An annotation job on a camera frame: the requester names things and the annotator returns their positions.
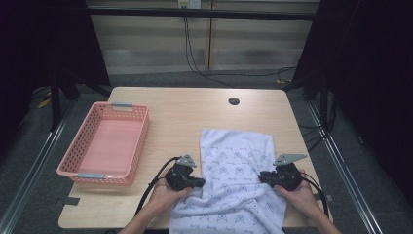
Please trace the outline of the white printed towel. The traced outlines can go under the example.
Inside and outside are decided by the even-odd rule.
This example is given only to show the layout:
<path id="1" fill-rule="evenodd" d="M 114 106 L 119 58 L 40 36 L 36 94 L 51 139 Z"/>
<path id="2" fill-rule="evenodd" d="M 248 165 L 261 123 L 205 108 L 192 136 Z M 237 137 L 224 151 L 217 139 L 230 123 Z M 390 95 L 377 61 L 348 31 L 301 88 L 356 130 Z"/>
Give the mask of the white printed towel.
<path id="1" fill-rule="evenodd" d="M 200 155 L 206 183 L 174 205 L 169 234 L 284 234 L 286 201 L 258 178 L 273 168 L 271 136 L 203 130 Z"/>

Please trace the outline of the pink perforated plastic basket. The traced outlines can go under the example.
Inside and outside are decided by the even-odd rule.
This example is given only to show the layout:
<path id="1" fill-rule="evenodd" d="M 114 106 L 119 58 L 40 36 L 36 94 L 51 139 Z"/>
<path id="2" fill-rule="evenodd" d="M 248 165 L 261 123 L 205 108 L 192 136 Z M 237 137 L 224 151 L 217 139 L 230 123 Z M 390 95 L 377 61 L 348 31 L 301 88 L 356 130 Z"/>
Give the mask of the pink perforated plastic basket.
<path id="1" fill-rule="evenodd" d="M 75 182 L 132 185 L 149 125 L 146 105 L 94 103 L 56 172 Z"/>

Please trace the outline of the white wall outlet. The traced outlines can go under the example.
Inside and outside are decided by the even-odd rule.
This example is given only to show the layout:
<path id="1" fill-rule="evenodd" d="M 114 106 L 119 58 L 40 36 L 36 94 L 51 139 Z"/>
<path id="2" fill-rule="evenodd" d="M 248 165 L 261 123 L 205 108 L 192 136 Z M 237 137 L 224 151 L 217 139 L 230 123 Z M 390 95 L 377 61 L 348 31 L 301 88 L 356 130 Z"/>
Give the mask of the white wall outlet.
<path id="1" fill-rule="evenodd" d="M 202 8 L 202 0 L 177 0 L 179 9 L 195 9 L 200 10 Z"/>

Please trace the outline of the black curtain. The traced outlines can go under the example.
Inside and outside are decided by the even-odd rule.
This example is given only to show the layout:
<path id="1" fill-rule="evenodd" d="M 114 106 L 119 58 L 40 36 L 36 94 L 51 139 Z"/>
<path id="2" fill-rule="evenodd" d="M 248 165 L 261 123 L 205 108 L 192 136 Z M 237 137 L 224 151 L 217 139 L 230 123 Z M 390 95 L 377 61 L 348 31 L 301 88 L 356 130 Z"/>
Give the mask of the black curtain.
<path id="1" fill-rule="evenodd" d="M 413 206 L 413 0 L 319 0 L 296 68 L 327 85 Z"/>
<path id="2" fill-rule="evenodd" d="M 13 135 L 30 95 L 58 78 L 59 92 L 78 84 L 108 96 L 110 85 L 86 0 L 0 0 L 0 141 Z"/>

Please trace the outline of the black horizontal metal bar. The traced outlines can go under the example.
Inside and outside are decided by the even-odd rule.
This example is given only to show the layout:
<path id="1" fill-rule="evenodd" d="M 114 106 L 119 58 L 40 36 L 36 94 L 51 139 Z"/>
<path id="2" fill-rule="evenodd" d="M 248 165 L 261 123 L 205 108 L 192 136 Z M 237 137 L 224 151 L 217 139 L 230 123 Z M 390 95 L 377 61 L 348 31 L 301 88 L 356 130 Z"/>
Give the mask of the black horizontal metal bar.
<path id="1" fill-rule="evenodd" d="M 197 9 L 145 9 L 145 8 L 112 8 L 89 7 L 90 15 L 107 16 L 146 16 L 146 17 L 187 17 L 217 19 L 251 19 L 251 20 L 304 20 L 313 21 L 319 16 L 310 13 L 279 13 L 229 10 L 197 10 Z"/>

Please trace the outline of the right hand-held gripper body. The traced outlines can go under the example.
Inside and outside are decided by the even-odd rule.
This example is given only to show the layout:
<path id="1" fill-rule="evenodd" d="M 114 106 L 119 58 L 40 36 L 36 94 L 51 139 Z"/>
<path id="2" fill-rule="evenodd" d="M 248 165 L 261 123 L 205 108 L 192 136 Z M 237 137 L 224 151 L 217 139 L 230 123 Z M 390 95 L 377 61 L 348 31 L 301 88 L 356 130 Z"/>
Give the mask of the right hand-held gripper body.
<path id="1" fill-rule="evenodd" d="M 295 162 L 306 157 L 306 154 L 281 154 L 273 163 L 275 171 L 271 172 L 269 184 L 272 187 L 279 185 L 287 191 L 295 190 L 303 181 Z"/>

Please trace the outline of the metal floor rail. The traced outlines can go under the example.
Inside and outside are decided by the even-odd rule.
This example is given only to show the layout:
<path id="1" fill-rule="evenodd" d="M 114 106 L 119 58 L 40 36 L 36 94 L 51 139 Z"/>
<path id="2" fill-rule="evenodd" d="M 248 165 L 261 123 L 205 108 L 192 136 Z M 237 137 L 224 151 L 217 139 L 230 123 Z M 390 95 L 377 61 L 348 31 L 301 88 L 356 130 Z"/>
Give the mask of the metal floor rail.
<path id="1" fill-rule="evenodd" d="M 372 212 L 370 206 L 366 202 L 364 196 L 362 195 L 346 161 L 344 160 L 341 151 L 339 150 L 333 136 L 321 125 L 321 114 L 317 106 L 313 101 L 307 104 L 311 116 L 316 123 L 319 132 L 321 134 L 321 139 L 329 152 L 332 161 L 334 162 L 340 177 L 346 186 L 347 191 L 356 206 L 357 212 L 367 229 L 369 234 L 384 234 L 381 226 L 379 225 L 378 219 Z"/>
<path id="2" fill-rule="evenodd" d="M 22 175 L 23 181 L 19 185 L 19 190 L 11 200 L 9 206 L 0 218 L 0 234 L 11 234 L 17 221 L 38 181 L 47 161 L 58 142 L 62 131 L 65 128 L 67 118 L 76 105 L 75 100 L 70 100 L 63 108 L 61 116 L 57 122 L 53 122 L 48 128 L 44 140 L 39 143 L 40 149 L 34 150 L 35 159 L 30 164 L 29 170 Z"/>

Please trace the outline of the person's left hand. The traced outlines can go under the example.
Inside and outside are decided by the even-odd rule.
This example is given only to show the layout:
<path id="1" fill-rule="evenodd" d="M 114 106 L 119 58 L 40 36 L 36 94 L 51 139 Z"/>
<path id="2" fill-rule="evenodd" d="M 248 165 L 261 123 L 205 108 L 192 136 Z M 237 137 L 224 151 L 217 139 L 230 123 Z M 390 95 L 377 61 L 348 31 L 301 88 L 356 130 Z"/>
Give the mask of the person's left hand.
<path id="1" fill-rule="evenodd" d="M 186 197 L 192 191 L 191 187 L 184 188 L 180 191 L 171 189 L 165 179 L 167 172 L 168 171 L 164 171 L 161 173 L 161 177 L 154 186 L 149 202 L 146 204 L 149 211 L 154 215 L 159 215 L 169 209 L 177 200 Z"/>

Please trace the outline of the black metal stand leg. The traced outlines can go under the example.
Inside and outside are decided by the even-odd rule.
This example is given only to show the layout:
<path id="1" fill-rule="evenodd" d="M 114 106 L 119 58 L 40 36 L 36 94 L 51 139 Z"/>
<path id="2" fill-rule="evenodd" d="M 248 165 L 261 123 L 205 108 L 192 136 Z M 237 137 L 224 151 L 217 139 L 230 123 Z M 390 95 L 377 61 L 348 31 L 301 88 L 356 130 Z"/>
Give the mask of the black metal stand leg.
<path id="1" fill-rule="evenodd" d="M 51 130 L 54 131 L 60 120 L 61 120 L 61 110 L 60 110 L 60 92 L 58 85 L 58 78 L 53 72 L 51 76 L 51 101 L 52 101 L 52 125 Z"/>

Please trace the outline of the person's right hand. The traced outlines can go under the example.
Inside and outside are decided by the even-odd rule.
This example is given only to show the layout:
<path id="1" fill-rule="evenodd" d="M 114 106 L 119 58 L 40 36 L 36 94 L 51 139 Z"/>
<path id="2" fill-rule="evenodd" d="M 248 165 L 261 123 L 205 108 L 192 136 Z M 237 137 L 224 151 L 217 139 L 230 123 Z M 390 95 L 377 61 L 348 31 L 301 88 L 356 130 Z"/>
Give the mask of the person's right hand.
<path id="1" fill-rule="evenodd" d="M 287 191 L 280 185 L 275 185 L 274 189 L 286 198 L 297 211 L 311 221 L 323 217 L 324 212 L 319 207 L 308 181 L 303 180 L 293 191 Z"/>

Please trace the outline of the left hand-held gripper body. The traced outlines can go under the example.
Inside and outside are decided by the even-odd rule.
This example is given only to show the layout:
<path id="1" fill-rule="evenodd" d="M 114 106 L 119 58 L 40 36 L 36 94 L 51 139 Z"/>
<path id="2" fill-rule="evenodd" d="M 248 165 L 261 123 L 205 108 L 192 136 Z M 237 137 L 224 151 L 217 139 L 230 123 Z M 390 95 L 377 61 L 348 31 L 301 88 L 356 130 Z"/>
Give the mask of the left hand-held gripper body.
<path id="1" fill-rule="evenodd" d="M 191 176 L 196 163 L 189 154 L 186 154 L 176 160 L 174 165 L 165 175 L 169 187 L 174 191 L 181 191 L 184 188 L 197 185 L 197 180 Z"/>

